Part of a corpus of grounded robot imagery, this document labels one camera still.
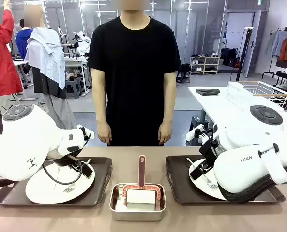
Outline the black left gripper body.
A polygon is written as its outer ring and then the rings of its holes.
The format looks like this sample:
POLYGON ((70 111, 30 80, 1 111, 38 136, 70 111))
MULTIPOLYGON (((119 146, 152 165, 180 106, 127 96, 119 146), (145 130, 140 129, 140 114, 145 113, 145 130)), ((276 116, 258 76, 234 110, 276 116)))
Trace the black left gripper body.
POLYGON ((77 171, 82 171, 82 162, 72 155, 64 156, 64 163, 77 171))

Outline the person's left hand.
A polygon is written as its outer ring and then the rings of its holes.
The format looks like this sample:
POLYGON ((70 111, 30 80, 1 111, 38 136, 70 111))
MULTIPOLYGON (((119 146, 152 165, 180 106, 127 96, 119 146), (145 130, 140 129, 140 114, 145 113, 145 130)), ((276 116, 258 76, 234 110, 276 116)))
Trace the person's left hand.
POLYGON ((159 145, 164 145, 167 141, 171 139, 171 136, 172 136, 172 123, 163 122, 158 130, 159 145))

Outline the person's right hand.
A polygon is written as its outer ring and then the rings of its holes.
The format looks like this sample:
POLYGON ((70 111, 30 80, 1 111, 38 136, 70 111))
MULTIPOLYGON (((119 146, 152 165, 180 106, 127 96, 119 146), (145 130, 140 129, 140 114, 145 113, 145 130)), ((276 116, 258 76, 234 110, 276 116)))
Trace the person's right hand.
POLYGON ((97 136, 103 143, 109 145, 112 140, 112 133, 110 126, 104 123, 97 123, 97 136))

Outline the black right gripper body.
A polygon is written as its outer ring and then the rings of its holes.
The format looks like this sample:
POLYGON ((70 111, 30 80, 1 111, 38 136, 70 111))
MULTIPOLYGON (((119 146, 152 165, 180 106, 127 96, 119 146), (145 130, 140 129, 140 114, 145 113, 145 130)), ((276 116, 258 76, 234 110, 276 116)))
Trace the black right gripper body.
POLYGON ((217 159, 217 153, 215 148, 217 147, 217 142, 207 140, 201 148, 199 152, 205 158, 203 162, 199 164, 200 169, 211 169, 214 167, 214 163, 217 159))

